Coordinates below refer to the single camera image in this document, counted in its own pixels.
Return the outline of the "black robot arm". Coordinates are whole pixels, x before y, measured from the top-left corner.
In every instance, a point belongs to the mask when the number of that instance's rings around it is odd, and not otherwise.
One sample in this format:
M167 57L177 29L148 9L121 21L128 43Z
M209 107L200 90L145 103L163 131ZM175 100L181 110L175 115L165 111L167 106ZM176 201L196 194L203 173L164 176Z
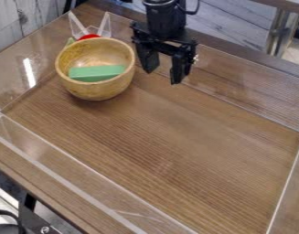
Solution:
M147 21L130 23L132 42L143 70L152 73L160 66L159 54L171 58L169 82L180 84L189 75L196 61L197 42L188 37L185 30L187 16L197 13L200 0L189 11L185 0L141 0L145 7Z

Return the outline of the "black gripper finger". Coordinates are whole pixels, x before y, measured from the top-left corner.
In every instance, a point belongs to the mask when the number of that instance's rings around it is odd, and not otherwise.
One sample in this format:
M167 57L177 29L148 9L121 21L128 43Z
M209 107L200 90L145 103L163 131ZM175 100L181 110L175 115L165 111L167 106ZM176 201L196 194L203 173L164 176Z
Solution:
M157 51L143 44L136 44L135 49L143 70L152 73L160 65Z
M172 56L172 67L169 70L171 84L180 84L181 80L189 75L192 59L184 53Z

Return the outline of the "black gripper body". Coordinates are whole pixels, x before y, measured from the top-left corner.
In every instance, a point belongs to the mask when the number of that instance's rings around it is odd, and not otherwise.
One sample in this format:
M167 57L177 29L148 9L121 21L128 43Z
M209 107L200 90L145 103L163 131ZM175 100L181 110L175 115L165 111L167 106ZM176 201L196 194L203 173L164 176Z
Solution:
M196 59L197 42L189 37L185 30L179 32L172 37L155 36L144 22L133 21L130 23L133 30L132 41L135 43L136 55L140 59L157 59L159 53L173 57L181 53L183 58Z

